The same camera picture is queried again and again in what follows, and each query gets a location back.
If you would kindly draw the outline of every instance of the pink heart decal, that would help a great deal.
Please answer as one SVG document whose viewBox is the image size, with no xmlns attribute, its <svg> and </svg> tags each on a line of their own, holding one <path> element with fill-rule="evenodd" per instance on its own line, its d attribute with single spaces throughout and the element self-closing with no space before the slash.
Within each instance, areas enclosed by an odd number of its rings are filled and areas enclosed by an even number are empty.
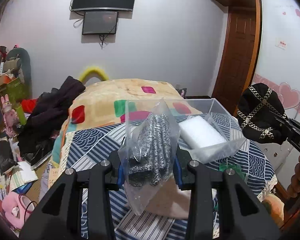
<svg viewBox="0 0 300 240">
<path fill-rule="evenodd" d="M 283 108 L 294 108 L 300 103 L 300 92 L 296 89 L 292 90 L 288 83 L 281 83 L 279 86 L 279 94 L 283 97 Z"/>
<path fill-rule="evenodd" d="M 278 98 L 279 98 L 281 104 L 283 105 L 283 102 L 284 102 L 283 95 L 280 95 L 280 94 L 277 94 L 277 95 L 278 95 Z"/>
<path fill-rule="evenodd" d="M 260 83 L 261 78 L 262 77 L 260 75 L 255 74 L 254 77 L 253 77 L 253 82 Z"/>
<path fill-rule="evenodd" d="M 296 9 L 296 14 L 297 14 L 297 16 L 300 17 L 300 10 L 299 9 Z"/>
</svg>

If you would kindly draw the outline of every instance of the white wall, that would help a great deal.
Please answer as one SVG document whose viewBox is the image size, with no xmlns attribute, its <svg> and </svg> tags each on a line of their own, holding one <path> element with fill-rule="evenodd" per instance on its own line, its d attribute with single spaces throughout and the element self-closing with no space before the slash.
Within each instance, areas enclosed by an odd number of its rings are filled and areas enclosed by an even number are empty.
<svg viewBox="0 0 300 240">
<path fill-rule="evenodd" d="M 226 42 L 226 32 L 227 32 L 227 26 L 228 26 L 228 7 L 223 7 L 222 10 L 224 12 L 223 19 L 222 19 L 222 30 L 221 30 L 221 38 L 220 38 L 220 45 L 219 45 L 219 52 L 216 60 L 216 65 L 214 67 L 213 76 L 211 79 L 211 84 L 209 88 L 208 96 L 212 96 L 214 86 L 216 85 L 216 80 L 219 74 L 219 68 L 222 60 L 223 55 L 223 49 Z"/>
<path fill-rule="evenodd" d="M 73 28 L 78 17 L 70 1 L 11 0 L 2 17 L 0 45 L 28 51 L 34 97 L 89 65 L 112 79 L 162 80 L 187 87 L 188 95 L 209 93 L 225 15 L 212 0 L 135 0 L 132 19 L 121 15 L 115 42 L 103 50 L 98 36 Z"/>
</svg>

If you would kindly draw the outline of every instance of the cable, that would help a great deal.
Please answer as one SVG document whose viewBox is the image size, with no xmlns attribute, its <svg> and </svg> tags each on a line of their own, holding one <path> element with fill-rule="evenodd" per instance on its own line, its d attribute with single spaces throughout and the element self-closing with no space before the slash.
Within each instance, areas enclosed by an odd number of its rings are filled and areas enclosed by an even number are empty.
<svg viewBox="0 0 300 240">
<path fill-rule="evenodd" d="M 74 27 L 74 28 L 78 28 L 82 23 L 83 23 L 83 19 L 76 20 L 76 21 L 73 23 L 73 27 Z"/>
<path fill-rule="evenodd" d="M 101 48 L 103 48 L 103 43 L 105 42 L 105 39 L 109 36 L 109 34 L 114 30 L 115 27 L 117 27 L 118 25 L 118 18 L 117 21 L 115 23 L 115 25 L 112 27 L 111 31 L 109 31 L 109 33 L 105 36 L 104 34 L 100 34 L 99 35 L 99 39 L 101 41 Z"/>
<path fill-rule="evenodd" d="M 30 207 L 30 205 L 31 205 L 32 203 L 36 203 L 36 206 L 38 205 L 38 203 L 37 203 L 36 201 L 31 201 L 31 202 L 27 205 L 26 211 L 25 211 L 24 223 L 26 222 L 26 214 L 27 214 L 27 210 L 28 210 L 28 208 Z"/>
<path fill-rule="evenodd" d="M 71 0 L 71 2 L 70 2 L 70 6 L 69 6 L 70 12 L 74 12 L 74 13 L 80 15 L 80 16 L 84 16 L 84 15 L 82 15 L 82 14 L 80 14 L 80 13 L 77 13 L 76 11 L 72 11 L 72 2 L 73 2 L 73 0 Z"/>
</svg>

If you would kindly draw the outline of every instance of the paper sign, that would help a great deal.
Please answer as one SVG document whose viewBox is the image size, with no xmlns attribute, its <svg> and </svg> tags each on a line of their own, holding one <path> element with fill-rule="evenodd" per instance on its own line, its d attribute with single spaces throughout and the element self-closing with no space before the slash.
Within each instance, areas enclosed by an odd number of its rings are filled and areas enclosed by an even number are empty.
<svg viewBox="0 0 300 240">
<path fill-rule="evenodd" d="M 275 46 L 280 48 L 280 49 L 283 49 L 283 50 L 287 49 L 287 43 L 282 39 L 276 39 L 276 45 Z"/>
<path fill-rule="evenodd" d="M 51 188 L 51 186 L 56 182 L 56 180 L 59 178 L 58 174 L 59 169 L 58 168 L 52 168 L 49 170 L 49 180 L 48 180 L 48 188 Z"/>
</svg>

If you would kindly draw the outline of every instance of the green cloth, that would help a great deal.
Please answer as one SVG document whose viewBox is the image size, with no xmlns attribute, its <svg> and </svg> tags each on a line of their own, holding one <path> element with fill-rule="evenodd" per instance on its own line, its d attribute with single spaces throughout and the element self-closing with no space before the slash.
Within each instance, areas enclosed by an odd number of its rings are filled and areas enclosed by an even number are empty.
<svg viewBox="0 0 300 240">
<path fill-rule="evenodd" d="M 241 179 L 245 181 L 246 175 L 241 171 L 241 166 L 240 165 L 232 165 L 232 164 L 227 164 L 226 163 L 220 163 L 219 164 L 219 171 L 225 171 L 226 169 L 233 169 L 235 170 L 236 173 L 240 176 Z"/>
</svg>

